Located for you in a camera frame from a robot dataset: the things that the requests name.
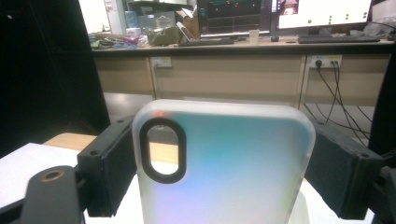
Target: power outlet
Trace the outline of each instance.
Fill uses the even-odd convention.
[[[151,64],[156,67],[172,67],[171,57],[152,57]]]
[[[312,55],[311,67],[317,67],[317,60],[321,60],[322,64],[320,68],[333,68],[332,62],[338,62],[338,66],[341,66],[343,55]]]

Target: computer monitor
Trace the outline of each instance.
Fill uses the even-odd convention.
[[[272,1],[272,33],[362,25],[369,18],[372,4],[372,0]]]
[[[269,34],[272,0],[197,0],[201,37]]]

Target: phone case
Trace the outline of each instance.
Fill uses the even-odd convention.
[[[170,175],[150,163],[155,125],[177,134]],[[287,223],[315,142],[312,123],[288,106],[176,100],[145,105],[133,135],[145,224]]]

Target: black keyboard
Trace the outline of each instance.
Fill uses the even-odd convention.
[[[365,42],[378,42],[379,38],[373,36],[305,36],[298,38],[299,44],[333,44],[333,43],[365,43]]]
[[[207,39],[192,42],[184,42],[178,44],[179,47],[198,47],[198,46],[214,46],[214,45],[231,45],[233,40],[231,39]]]

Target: white screen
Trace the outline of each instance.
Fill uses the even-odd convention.
[[[279,29],[366,22],[371,0],[277,0]]]

